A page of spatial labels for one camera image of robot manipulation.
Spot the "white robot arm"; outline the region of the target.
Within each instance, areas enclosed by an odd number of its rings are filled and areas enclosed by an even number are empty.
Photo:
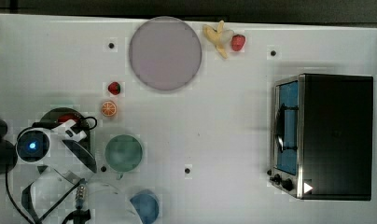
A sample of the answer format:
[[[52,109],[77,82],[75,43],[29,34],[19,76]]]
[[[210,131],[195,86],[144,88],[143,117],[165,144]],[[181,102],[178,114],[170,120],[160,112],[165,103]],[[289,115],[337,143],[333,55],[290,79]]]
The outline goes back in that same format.
[[[93,182],[94,156],[79,144],[87,135],[69,128],[29,128],[15,145],[7,195],[30,224],[143,224],[117,188]]]

